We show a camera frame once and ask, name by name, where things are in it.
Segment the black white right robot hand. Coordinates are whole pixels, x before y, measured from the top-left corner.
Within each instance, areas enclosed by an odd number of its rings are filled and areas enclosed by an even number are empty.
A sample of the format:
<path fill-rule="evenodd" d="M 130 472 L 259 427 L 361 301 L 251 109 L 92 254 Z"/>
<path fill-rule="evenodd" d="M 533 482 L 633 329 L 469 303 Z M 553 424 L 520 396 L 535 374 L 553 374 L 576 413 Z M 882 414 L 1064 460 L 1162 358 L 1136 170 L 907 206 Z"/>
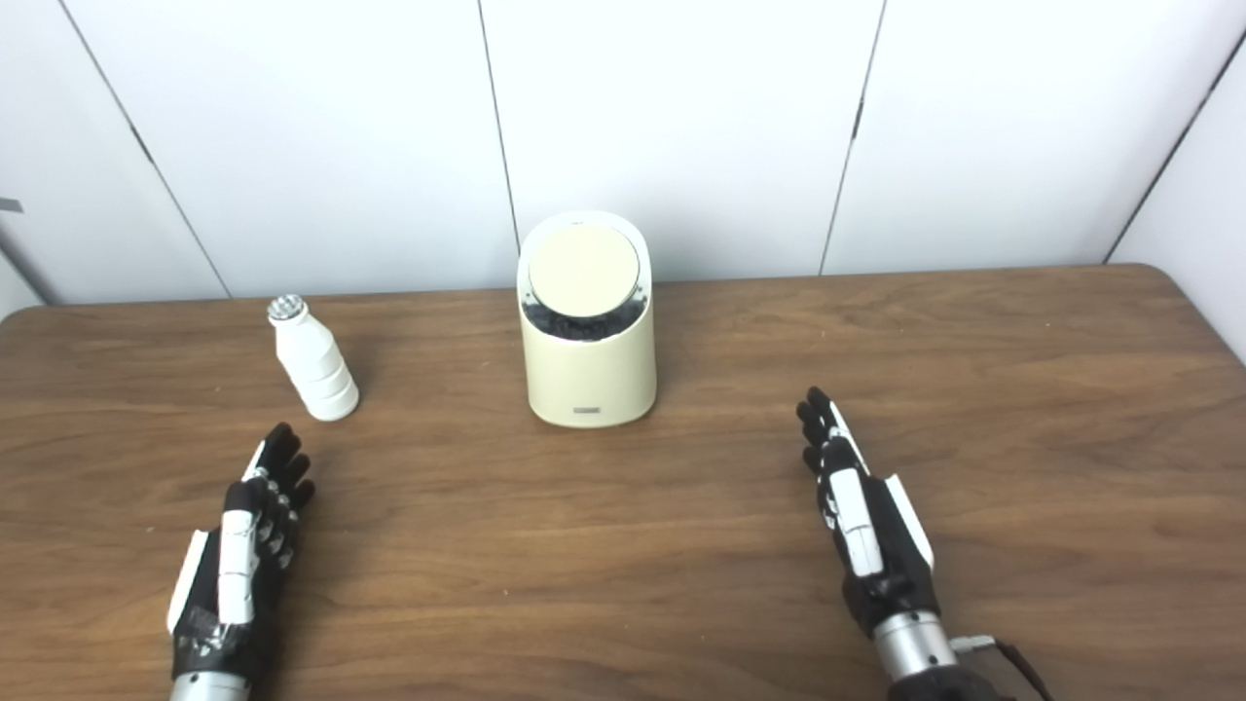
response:
<path fill-rule="evenodd" d="M 844 567 L 842 596 L 867 636 L 888 618 L 939 615 L 934 554 L 898 474 L 872 474 L 837 405 L 821 387 L 797 403 L 802 459 Z"/>

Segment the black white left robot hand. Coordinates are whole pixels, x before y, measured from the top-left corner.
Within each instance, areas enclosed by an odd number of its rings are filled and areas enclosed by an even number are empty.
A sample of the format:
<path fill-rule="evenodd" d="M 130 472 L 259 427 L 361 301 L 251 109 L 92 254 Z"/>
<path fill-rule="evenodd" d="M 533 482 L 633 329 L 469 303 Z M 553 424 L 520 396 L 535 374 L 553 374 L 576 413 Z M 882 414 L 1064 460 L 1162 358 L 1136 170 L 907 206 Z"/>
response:
<path fill-rule="evenodd" d="M 245 700 L 275 667 L 277 610 L 315 494 L 292 425 L 260 440 L 212 530 L 192 533 L 167 631 L 174 700 Z"/>

